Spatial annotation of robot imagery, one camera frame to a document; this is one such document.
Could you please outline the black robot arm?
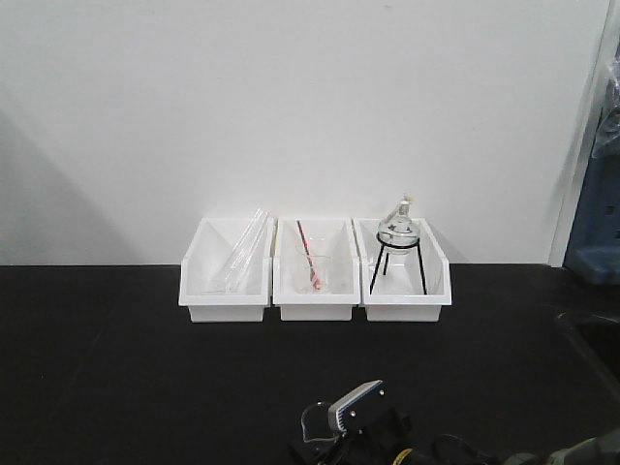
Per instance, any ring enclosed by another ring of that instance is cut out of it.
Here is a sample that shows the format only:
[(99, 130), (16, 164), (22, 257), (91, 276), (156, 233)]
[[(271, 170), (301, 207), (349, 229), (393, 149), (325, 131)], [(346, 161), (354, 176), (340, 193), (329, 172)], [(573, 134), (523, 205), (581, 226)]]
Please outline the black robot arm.
[(411, 438), (409, 418), (390, 408), (364, 417), (360, 411), (346, 415), (343, 430), (330, 427), (329, 437), (291, 440), (288, 450), (296, 464), (617, 464), (619, 430), (588, 438), (542, 457), (528, 451), (508, 455), (487, 453), (463, 438), (440, 434), (429, 450), (419, 449)]

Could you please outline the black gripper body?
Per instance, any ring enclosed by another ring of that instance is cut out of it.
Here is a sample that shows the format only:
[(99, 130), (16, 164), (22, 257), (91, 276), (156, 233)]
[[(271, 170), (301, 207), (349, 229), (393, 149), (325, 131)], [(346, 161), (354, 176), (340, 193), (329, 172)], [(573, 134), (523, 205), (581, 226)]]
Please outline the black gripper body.
[(296, 464), (432, 464), (415, 448), (408, 416), (389, 409), (356, 432), (339, 434), (333, 444), (305, 444), (301, 437), (288, 443)]

